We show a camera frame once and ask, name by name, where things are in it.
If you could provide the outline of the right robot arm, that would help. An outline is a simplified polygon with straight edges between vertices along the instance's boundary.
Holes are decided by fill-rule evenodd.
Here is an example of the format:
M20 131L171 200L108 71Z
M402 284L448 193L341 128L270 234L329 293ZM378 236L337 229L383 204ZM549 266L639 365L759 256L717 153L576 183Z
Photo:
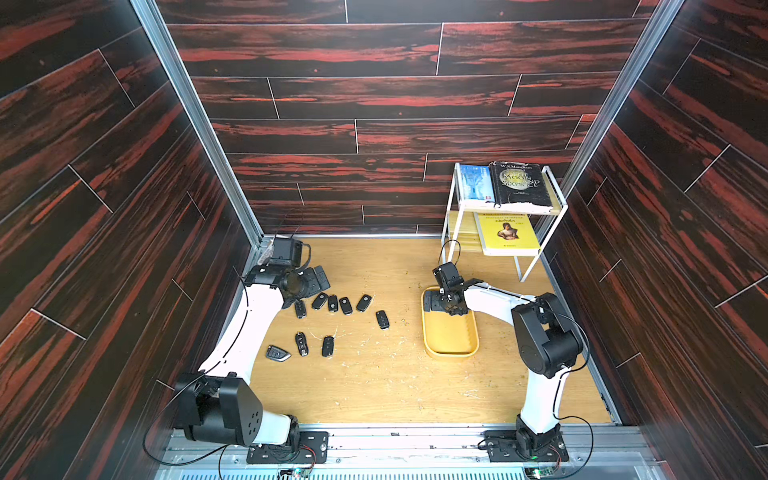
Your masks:
M532 459L560 438L561 382L584 350L577 323L553 293L523 296L480 279L464 279L448 262L433 270L437 291L422 304L427 312L459 316L481 312L514 328L520 358L528 369L524 406L517 416L518 454Z

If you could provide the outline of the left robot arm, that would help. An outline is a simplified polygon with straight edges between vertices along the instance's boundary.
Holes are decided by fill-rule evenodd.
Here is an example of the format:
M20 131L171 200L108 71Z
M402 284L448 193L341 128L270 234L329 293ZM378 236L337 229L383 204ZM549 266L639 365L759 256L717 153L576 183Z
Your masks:
M265 410L250 387L255 360L277 314L296 300L330 288L322 267L292 271L281 283L268 268L244 284L234 316L196 373L178 377L174 427L191 441L240 445L290 444L293 417Z

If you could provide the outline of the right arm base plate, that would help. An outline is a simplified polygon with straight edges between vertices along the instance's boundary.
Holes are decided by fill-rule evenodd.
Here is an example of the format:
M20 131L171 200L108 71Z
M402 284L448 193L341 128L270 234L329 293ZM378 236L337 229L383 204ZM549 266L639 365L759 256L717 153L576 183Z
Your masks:
M527 430L486 430L477 447L488 454L492 463L564 463L569 460L559 430L545 434L533 434Z

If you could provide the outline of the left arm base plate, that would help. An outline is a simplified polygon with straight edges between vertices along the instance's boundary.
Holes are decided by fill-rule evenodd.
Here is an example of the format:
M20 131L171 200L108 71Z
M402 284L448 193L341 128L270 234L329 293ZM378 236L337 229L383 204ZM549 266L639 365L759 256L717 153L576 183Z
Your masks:
M290 435L280 445L254 444L249 447L246 463L249 465L324 464L327 461L329 433L327 431L304 431Z

